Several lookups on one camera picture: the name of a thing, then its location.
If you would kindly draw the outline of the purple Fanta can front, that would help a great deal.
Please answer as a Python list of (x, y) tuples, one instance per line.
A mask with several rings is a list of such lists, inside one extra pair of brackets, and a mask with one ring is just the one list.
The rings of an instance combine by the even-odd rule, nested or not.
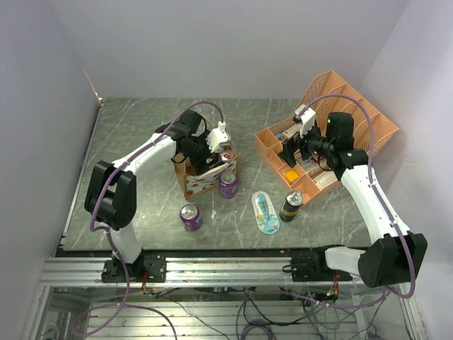
[(185, 204), (179, 212), (183, 226), (188, 232), (195, 232), (202, 226), (202, 217), (200, 210), (194, 204)]

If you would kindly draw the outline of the purple Fanta can by bag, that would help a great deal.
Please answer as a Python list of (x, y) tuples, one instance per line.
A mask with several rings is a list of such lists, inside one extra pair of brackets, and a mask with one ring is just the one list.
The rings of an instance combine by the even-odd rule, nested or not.
[(219, 176), (219, 194), (223, 198), (233, 198), (236, 195), (237, 177), (233, 171), (223, 171)]

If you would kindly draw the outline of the blue correction tape package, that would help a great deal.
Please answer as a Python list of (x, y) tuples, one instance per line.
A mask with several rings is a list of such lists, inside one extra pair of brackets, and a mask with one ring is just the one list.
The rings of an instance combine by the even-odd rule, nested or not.
[(256, 191), (251, 202), (258, 229), (266, 235), (276, 234), (280, 229), (280, 220), (270, 196), (264, 191)]

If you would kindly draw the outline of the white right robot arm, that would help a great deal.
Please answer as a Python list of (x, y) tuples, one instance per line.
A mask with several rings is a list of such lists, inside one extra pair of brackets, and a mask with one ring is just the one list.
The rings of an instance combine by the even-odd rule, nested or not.
[(279, 157), (295, 166), (294, 153), (303, 159), (320, 156), (348, 190), (365, 221), (371, 246), (362, 251), (332, 246), (312, 263), (312, 272), (328, 280), (337, 270), (358, 276), (370, 287), (399, 283), (414, 284), (428, 242), (423, 234), (414, 234), (394, 211), (378, 183), (368, 153), (354, 146), (354, 120), (349, 113), (328, 114), (325, 132), (316, 122), (316, 113), (306, 106), (293, 120), (297, 131), (285, 140)]

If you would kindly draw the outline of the white card in organizer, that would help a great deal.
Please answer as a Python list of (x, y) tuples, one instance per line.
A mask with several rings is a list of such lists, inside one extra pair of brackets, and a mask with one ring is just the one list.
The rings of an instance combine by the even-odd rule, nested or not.
[(320, 190), (328, 188), (332, 183), (337, 181), (336, 175), (334, 173), (322, 173), (314, 178), (314, 183)]

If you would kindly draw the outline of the purple fanta can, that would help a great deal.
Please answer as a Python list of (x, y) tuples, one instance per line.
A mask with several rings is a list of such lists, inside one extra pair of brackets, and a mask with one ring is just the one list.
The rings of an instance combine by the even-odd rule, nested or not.
[(179, 212), (183, 226), (188, 232), (195, 232), (202, 226), (202, 217), (200, 210), (194, 204), (185, 204)]
[(219, 194), (223, 198), (233, 198), (236, 195), (237, 177), (233, 171), (223, 171), (219, 176)]

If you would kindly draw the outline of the aluminium mounting rail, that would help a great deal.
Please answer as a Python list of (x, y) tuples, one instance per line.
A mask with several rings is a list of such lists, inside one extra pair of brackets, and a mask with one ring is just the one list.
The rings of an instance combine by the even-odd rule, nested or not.
[[(38, 285), (41, 287), (125, 287), (124, 283), (101, 281), (105, 258), (50, 258), (45, 261)], [(282, 271), (288, 258), (167, 258), (163, 282), (148, 278), (156, 288), (296, 286), (291, 273)]]

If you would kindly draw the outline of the blue Red Bull can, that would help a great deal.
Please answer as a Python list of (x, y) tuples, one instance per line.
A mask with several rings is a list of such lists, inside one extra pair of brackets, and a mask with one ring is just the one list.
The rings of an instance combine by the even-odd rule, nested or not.
[(219, 156), (220, 156), (221, 161), (224, 164), (232, 164), (233, 161), (235, 160), (234, 153), (231, 150), (228, 150), (228, 149), (223, 150), (222, 152), (220, 152)]

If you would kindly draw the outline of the orange plastic desk organizer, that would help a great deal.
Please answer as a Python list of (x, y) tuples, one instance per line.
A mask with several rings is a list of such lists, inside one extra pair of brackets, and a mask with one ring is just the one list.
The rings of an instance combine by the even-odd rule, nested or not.
[[(343, 94), (354, 98), (367, 111), (374, 133), (373, 156), (377, 156), (397, 133), (398, 127), (333, 70), (315, 77), (297, 106), (307, 104), (319, 96), (331, 93)], [(363, 149), (366, 152), (369, 151), (370, 132), (367, 119), (355, 103), (345, 98), (332, 97), (322, 99), (311, 107), (316, 112), (316, 122), (322, 133), (326, 131), (329, 113), (349, 113), (354, 119), (353, 137), (355, 138), (355, 148)], [(307, 204), (324, 196), (333, 189), (341, 187), (342, 183), (337, 180), (323, 190), (320, 190), (314, 183), (314, 178), (318, 175), (325, 172), (332, 173), (325, 170), (325, 159), (312, 157), (308, 161), (302, 161), (300, 152), (297, 152), (295, 155), (296, 165), (289, 167), (285, 161), (278, 157), (277, 154), (282, 151), (282, 142), (286, 140), (282, 136), (282, 132), (294, 125), (293, 115), (293, 113), (290, 113), (289, 117), (284, 120), (257, 132), (254, 137), (254, 148), (277, 180), (283, 185), (285, 192), (299, 191), (303, 195), (304, 203)], [(294, 170), (300, 175), (300, 178), (292, 185), (289, 185), (285, 180), (285, 173), (289, 170)]]

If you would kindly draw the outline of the yellow block in organizer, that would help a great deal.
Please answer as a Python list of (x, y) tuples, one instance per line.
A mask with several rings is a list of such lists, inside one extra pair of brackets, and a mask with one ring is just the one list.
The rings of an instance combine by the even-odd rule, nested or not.
[(285, 173), (285, 180), (288, 182), (289, 185), (295, 183), (299, 178), (300, 175), (294, 170), (289, 170), (288, 172)]

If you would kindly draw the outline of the red white box in organizer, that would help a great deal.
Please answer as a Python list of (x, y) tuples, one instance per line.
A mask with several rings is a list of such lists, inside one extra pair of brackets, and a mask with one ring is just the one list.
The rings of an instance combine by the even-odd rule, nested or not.
[(286, 129), (285, 131), (282, 132), (282, 136), (285, 139), (290, 139), (294, 135), (296, 135), (300, 131), (300, 128), (296, 125), (293, 125), (292, 127)]

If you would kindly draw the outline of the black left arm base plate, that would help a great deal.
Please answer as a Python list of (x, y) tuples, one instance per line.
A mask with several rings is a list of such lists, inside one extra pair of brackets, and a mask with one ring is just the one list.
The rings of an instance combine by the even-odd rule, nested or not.
[[(167, 261), (157, 253), (143, 251), (134, 263), (127, 263), (126, 268), (131, 282), (163, 283), (166, 279)], [(114, 256), (107, 260), (101, 274), (103, 283), (125, 283), (126, 274), (120, 260)]]

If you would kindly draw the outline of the watermelon canvas bag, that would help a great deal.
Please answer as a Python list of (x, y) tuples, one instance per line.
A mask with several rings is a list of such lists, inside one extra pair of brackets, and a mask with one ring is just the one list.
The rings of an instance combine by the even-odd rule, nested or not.
[(174, 171), (185, 199), (191, 199), (218, 188), (219, 177), (223, 171), (232, 171), (236, 174), (236, 177), (239, 178), (241, 156), (232, 144), (226, 146), (224, 150), (228, 150), (232, 153), (227, 163), (219, 165), (203, 175), (197, 175), (190, 160), (185, 159), (181, 153), (173, 158), (173, 160), (175, 160), (173, 163)]

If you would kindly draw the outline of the black yellow beverage can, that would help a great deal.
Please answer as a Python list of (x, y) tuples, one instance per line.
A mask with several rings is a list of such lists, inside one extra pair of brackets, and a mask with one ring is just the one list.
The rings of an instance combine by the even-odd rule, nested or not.
[(299, 191), (289, 192), (284, 199), (279, 212), (283, 222), (291, 222), (295, 219), (300, 207), (303, 204), (303, 195)]

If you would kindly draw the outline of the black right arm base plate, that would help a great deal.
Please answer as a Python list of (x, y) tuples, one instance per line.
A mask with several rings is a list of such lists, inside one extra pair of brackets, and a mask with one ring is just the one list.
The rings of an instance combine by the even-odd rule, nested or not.
[(298, 248), (289, 250), (289, 264), (282, 267), (289, 273), (293, 282), (332, 281), (336, 271), (326, 263), (326, 250), (332, 246)]

